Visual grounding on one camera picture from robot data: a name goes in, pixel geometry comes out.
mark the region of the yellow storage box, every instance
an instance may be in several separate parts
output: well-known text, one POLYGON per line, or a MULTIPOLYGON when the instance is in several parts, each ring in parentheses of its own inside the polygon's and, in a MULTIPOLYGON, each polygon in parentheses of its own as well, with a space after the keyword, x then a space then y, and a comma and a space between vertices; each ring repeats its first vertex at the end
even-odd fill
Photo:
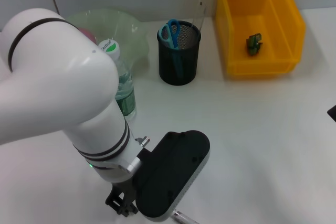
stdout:
POLYGON ((294 0, 217 0, 216 27, 223 64, 231 77, 269 77, 291 71, 300 61, 305 23, 294 0), (257 55, 246 39, 260 33, 257 55))

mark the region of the blue scissor handle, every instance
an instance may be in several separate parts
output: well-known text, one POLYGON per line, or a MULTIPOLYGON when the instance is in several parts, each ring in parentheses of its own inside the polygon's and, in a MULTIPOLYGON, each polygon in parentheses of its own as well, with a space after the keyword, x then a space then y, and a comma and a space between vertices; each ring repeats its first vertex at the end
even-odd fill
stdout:
POLYGON ((173 38, 172 38, 172 35, 171 35, 171 33, 170 33, 170 28, 169 28, 169 25, 168 25, 168 24, 164 24, 164 25, 160 28, 160 30, 159 30, 159 37, 160 37, 160 39, 161 39, 162 41, 168 43, 168 46, 169 46, 170 48, 175 48, 175 47, 174 47, 173 38), (167 39, 164 39, 164 38, 162 37, 162 30, 163 30, 164 28, 167 30, 167 33, 168 33, 168 38, 167 38, 167 39))
POLYGON ((180 23, 176 19, 171 19, 171 20, 168 21, 167 24, 169 26, 171 38, 172 38, 173 43, 174 43, 174 48, 178 49, 177 38, 178 38, 178 36, 180 34, 180 30, 181 30, 180 23), (176 33, 173 33, 173 28, 172 28, 173 25, 176 25, 176 33))

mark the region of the white table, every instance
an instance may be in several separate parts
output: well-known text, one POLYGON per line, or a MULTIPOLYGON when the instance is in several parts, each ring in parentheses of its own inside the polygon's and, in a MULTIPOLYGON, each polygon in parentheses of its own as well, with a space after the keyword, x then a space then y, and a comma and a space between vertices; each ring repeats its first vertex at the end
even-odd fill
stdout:
MULTIPOLYGON (((186 86, 158 73, 156 31, 147 23, 148 64, 135 72, 135 136, 199 130, 210 159, 178 209, 201 224, 335 224, 336 8, 304 10, 301 64, 271 81, 225 80, 214 24, 202 29, 197 76, 186 86)), ((62 132, 0 147, 0 223, 151 223, 118 216, 102 180, 62 132)))

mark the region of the plastic bottle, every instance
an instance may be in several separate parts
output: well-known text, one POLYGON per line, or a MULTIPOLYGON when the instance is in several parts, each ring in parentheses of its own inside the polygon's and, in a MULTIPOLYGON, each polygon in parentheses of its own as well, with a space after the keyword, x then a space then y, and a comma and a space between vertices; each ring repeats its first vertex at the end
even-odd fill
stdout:
POLYGON ((120 59, 119 44, 112 40, 107 39, 102 41, 98 47, 107 53, 114 61, 118 74, 119 86, 115 100, 125 118, 129 121, 136 114, 134 86, 132 82, 132 74, 128 66, 120 59))

